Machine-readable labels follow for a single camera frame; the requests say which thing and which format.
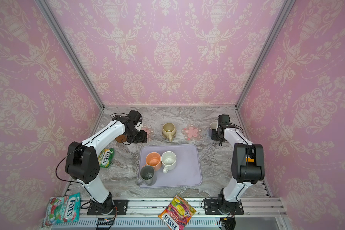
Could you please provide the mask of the lavender mug white inside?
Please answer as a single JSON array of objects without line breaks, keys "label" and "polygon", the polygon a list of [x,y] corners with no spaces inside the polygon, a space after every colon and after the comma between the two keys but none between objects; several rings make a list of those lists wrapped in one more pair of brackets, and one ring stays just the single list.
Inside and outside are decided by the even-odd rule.
[{"label": "lavender mug white inside", "polygon": [[212,138],[212,133],[214,130],[217,130],[217,121],[212,122],[209,126],[208,135],[210,138]]}]

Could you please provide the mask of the brown wooden round coaster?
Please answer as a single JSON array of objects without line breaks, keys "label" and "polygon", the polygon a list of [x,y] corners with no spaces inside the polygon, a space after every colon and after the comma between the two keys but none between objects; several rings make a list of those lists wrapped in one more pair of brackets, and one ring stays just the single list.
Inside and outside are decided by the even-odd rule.
[{"label": "brown wooden round coaster", "polygon": [[126,135],[120,135],[115,140],[119,143],[123,143],[123,142],[126,142],[127,136]]}]

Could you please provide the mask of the pink flower coaster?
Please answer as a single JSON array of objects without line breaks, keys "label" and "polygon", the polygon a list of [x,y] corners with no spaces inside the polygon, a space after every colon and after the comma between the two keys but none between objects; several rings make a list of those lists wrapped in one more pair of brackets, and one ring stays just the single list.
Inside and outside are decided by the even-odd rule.
[{"label": "pink flower coaster", "polygon": [[153,128],[149,128],[148,126],[143,126],[142,130],[144,130],[147,133],[147,140],[151,141],[153,133],[154,133],[154,129]]},{"label": "pink flower coaster", "polygon": [[181,130],[186,141],[200,141],[202,139],[202,129],[194,125],[187,125]]}]

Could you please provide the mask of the beige yellow mug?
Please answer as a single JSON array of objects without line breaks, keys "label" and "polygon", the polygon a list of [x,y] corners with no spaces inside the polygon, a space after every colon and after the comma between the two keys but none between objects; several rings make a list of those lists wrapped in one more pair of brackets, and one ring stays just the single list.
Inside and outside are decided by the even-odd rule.
[{"label": "beige yellow mug", "polygon": [[173,139],[176,136],[176,127],[173,123],[166,123],[162,127],[162,136],[169,140],[170,142],[173,141]]}]

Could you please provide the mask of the white speckled mug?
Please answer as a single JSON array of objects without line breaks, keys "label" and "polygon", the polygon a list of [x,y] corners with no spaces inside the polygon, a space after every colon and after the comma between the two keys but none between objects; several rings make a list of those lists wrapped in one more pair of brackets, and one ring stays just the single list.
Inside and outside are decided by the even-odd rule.
[{"label": "white speckled mug", "polygon": [[166,151],[161,156],[163,164],[163,173],[168,173],[176,167],[177,157],[174,152]]}]

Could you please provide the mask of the grey green mug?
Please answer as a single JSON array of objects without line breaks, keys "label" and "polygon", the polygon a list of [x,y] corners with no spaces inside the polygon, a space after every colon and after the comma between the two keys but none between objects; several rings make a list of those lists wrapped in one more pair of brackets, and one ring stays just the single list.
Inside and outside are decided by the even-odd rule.
[{"label": "grey green mug", "polygon": [[157,181],[155,169],[150,165],[145,165],[140,171],[140,177],[136,180],[136,185],[153,186]]}]

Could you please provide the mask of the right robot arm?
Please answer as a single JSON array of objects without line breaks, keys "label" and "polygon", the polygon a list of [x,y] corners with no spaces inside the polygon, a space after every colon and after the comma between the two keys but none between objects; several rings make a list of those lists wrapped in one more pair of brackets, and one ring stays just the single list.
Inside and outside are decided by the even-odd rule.
[{"label": "right robot arm", "polygon": [[233,147],[231,173],[228,185],[221,190],[216,208],[222,214],[242,215],[241,197],[252,185],[265,177],[264,149],[262,145],[248,140],[243,132],[234,126],[213,129],[210,135],[214,141],[226,141]]}]

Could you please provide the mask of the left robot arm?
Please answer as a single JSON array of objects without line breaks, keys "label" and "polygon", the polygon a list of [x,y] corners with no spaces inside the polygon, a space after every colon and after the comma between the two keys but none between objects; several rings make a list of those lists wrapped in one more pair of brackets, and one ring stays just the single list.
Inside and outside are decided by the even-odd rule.
[{"label": "left robot arm", "polygon": [[107,145],[121,135],[127,137],[128,144],[146,143],[147,133],[140,129],[142,122],[142,115],[135,110],[128,114],[114,114],[103,129],[82,142],[72,142],[68,147],[65,172],[82,185],[90,195],[92,207],[103,215],[111,214],[116,205],[99,176],[98,157]]}]

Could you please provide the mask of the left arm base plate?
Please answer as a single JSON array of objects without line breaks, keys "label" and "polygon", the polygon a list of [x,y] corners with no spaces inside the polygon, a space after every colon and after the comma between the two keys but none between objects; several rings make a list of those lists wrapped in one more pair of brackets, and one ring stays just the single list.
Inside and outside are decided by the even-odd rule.
[{"label": "left arm base plate", "polygon": [[96,215],[117,215],[117,216],[124,216],[126,215],[128,202],[127,199],[117,199],[113,200],[114,204],[111,208],[106,208],[103,210],[99,208],[94,201],[90,200],[90,206],[87,211],[87,215],[89,216],[96,216]]}]

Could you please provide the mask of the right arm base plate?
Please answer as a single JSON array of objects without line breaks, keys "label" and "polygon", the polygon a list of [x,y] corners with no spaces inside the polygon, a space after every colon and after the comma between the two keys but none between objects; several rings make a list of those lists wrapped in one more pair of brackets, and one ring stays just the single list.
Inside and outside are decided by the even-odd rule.
[{"label": "right arm base plate", "polygon": [[242,201],[228,202],[218,201],[217,199],[207,199],[203,201],[203,208],[206,215],[243,215]]}]

